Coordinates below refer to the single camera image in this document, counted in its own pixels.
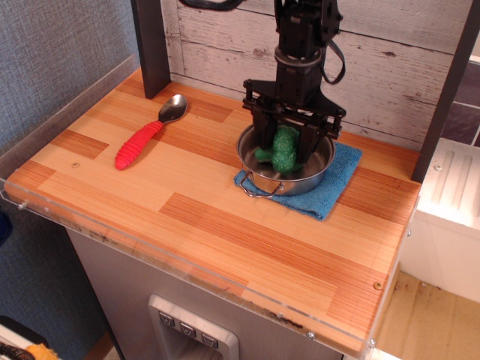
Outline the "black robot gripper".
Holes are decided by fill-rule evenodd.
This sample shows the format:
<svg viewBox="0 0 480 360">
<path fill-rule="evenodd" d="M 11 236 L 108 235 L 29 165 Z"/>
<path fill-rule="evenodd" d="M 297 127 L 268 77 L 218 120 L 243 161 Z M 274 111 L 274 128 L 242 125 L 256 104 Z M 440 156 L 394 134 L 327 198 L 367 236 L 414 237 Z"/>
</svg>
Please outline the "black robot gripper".
<svg viewBox="0 0 480 360">
<path fill-rule="evenodd" d="M 294 67 L 279 62 L 276 80 L 244 81 L 243 106 L 252 113 L 253 128 L 261 149 L 272 147 L 281 124 L 300 131 L 298 163 L 306 163 L 326 135 L 340 136 L 346 110 L 322 93 L 322 78 L 319 64 Z"/>
</svg>

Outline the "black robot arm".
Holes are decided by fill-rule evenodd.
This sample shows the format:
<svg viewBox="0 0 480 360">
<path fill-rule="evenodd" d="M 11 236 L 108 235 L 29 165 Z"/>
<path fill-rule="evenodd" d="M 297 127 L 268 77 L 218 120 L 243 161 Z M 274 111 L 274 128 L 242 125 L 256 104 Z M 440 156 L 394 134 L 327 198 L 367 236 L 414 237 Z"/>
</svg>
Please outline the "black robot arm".
<svg viewBox="0 0 480 360">
<path fill-rule="evenodd" d="M 243 103 L 253 116 L 258 146 L 270 148 L 278 127 L 292 126 L 299 133 L 297 161 L 304 164 L 321 139 L 338 138 L 346 115 L 321 90 L 323 82 L 335 85 L 345 74 L 329 79 L 324 69 L 328 50 L 344 58 L 333 41 L 343 17 L 336 1 L 276 1 L 274 12 L 276 79 L 244 81 Z"/>
</svg>

